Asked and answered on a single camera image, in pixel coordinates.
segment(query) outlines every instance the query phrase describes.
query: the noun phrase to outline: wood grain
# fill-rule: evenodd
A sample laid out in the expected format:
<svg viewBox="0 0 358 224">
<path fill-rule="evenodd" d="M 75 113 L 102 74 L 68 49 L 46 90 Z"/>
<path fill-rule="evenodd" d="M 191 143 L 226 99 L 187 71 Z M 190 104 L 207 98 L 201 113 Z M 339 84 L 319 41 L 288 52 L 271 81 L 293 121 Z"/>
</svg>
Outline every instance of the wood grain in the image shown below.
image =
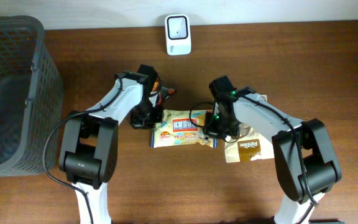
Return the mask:
<svg viewBox="0 0 358 224">
<path fill-rule="evenodd" d="M 173 110 L 210 100 L 210 81 L 228 75 L 292 116 L 325 123 L 343 179 L 312 219 L 358 223 L 358 21 L 194 26 L 191 32 L 191 54 L 170 57 L 163 27 L 47 31 L 65 82 L 63 115 L 95 104 L 112 88 L 115 72 L 141 63 L 178 90 L 166 104 Z M 228 223 L 278 210 L 283 192 L 273 160 L 227 164 L 222 142 L 217 149 L 150 149 L 149 143 L 150 131 L 120 126 L 108 187 L 116 223 Z M 0 178 L 0 223 L 78 222 L 72 190 L 45 175 Z"/>
</svg>

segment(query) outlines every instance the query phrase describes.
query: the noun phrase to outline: snack package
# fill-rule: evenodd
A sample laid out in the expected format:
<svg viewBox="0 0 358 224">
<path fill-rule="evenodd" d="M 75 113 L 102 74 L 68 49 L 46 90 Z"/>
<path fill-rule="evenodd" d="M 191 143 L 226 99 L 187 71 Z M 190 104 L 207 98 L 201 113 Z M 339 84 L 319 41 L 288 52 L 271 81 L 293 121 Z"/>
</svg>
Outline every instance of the snack package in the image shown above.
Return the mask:
<svg viewBox="0 0 358 224">
<path fill-rule="evenodd" d="M 192 122 L 203 126 L 206 112 L 207 110 L 192 111 Z M 206 136 L 202 128 L 192 124 L 189 119 L 189 111 L 164 110 L 162 122 L 155 124 L 150 146 L 156 148 L 196 143 L 216 147 L 218 140 Z"/>
<path fill-rule="evenodd" d="M 224 155 L 227 163 L 274 158 L 272 143 L 254 128 L 240 124 L 240 132 L 242 137 L 236 142 L 225 142 L 224 144 Z"/>
</svg>

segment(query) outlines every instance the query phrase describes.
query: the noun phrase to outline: brown tabletop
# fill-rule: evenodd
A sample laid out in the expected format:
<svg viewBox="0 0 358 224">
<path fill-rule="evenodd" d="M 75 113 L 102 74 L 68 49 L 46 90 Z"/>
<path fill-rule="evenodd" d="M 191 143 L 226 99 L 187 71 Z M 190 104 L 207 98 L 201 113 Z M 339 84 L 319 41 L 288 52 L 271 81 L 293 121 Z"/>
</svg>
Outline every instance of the brown tabletop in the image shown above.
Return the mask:
<svg viewBox="0 0 358 224">
<path fill-rule="evenodd" d="M 46 32 L 65 83 L 63 115 L 85 110 L 113 86 L 114 73 L 153 65 L 178 93 L 166 108 L 211 99 L 208 84 L 228 75 L 280 110 L 328 129 L 343 171 L 312 219 L 358 223 L 358 21 L 191 27 L 189 55 L 168 56 L 163 27 Z M 119 127 L 108 185 L 116 223 L 229 223 L 268 218 L 281 190 L 273 159 L 227 164 L 223 142 L 151 149 L 150 131 Z M 65 179 L 55 169 L 53 174 Z M 46 175 L 0 178 L 0 223 L 79 223 L 74 191 Z"/>
</svg>

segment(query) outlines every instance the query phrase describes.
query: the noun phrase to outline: white wall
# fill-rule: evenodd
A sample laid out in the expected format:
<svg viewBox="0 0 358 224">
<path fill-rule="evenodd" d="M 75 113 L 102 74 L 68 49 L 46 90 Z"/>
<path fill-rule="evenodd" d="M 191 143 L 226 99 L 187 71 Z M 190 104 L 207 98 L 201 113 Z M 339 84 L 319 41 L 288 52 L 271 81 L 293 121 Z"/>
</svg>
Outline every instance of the white wall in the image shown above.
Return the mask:
<svg viewBox="0 0 358 224">
<path fill-rule="evenodd" d="M 192 25 L 358 19 L 358 0 L 0 0 L 0 16 L 30 15 L 45 29 L 163 26 L 184 13 Z"/>
</svg>

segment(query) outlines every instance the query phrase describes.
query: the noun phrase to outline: wooden table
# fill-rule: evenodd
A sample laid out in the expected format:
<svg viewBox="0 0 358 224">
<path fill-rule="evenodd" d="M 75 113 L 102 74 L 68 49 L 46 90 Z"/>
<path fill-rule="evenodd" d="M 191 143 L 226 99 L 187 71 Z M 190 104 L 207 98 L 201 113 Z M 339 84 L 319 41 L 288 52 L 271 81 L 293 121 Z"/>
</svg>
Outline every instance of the wooden table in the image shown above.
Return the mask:
<svg viewBox="0 0 358 224">
<path fill-rule="evenodd" d="M 46 35 L 65 82 L 63 115 L 99 101 L 115 72 L 145 63 L 178 90 L 168 109 L 210 100 L 208 84 L 228 75 L 292 116 L 319 118 L 343 178 L 312 218 L 358 223 L 358 21 L 193 26 L 191 54 L 177 57 L 165 51 L 163 27 Z M 227 164 L 223 142 L 217 149 L 150 149 L 149 143 L 150 131 L 133 130 L 127 121 L 120 126 L 118 165 L 108 187 L 116 223 L 229 223 L 278 210 L 283 192 L 272 159 Z M 78 222 L 75 193 L 46 175 L 0 178 L 0 223 Z"/>
</svg>

